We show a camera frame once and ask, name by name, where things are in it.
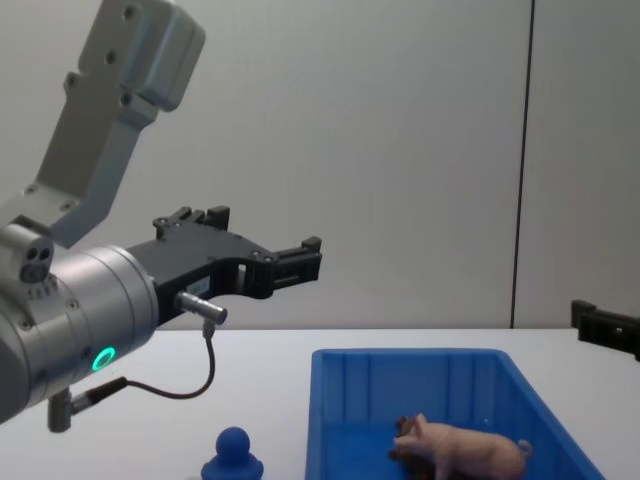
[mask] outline black bracket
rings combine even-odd
[[[640,318],[598,310],[595,305],[571,302],[571,326],[578,340],[635,355],[640,362]]]
[[[322,241],[311,237],[300,247],[270,251],[227,231],[230,210],[191,210],[153,221],[156,239],[129,249],[154,279],[160,324],[181,315],[175,305],[186,291],[209,300],[220,295],[265,299],[275,290],[318,279]]]

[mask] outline white table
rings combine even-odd
[[[265,463],[265,480],[301,480],[311,353],[352,347],[504,350],[607,479],[634,478],[640,364],[576,338],[575,330],[221,331],[215,337],[218,373],[203,397],[172,401],[127,389],[75,417],[63,435],[47,432],[45,405],[39,405],[0,426],[0,478],[198,478],[218,433],[238,425]],[[199,332],[159,332],[74,391],[120,375],[190,391],[206,373]]]

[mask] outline blue game piece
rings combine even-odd
[[[202,467],[202,480],[260,480],[264,465],[249,452],[250,448],[247,432],[227,428],[216,441],[218,455]]]

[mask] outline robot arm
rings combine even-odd
[[[159,218],[156,239],[128,250],[64,250],[107,216],[140,132],[179,105],[204,38],[166,0],[103,0],[38,176],[0,206],[0,424],[184,312],[222,323],[215,296],[264,299],[318,278],[319,239],[269,251],[227,231],[226,207]]]

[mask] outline blue tray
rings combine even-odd
[[[314,353],[306,480],[403,479],[394,423],[418,413],[528,440],[527,480],[604,480],[507,354],[467,349]]]

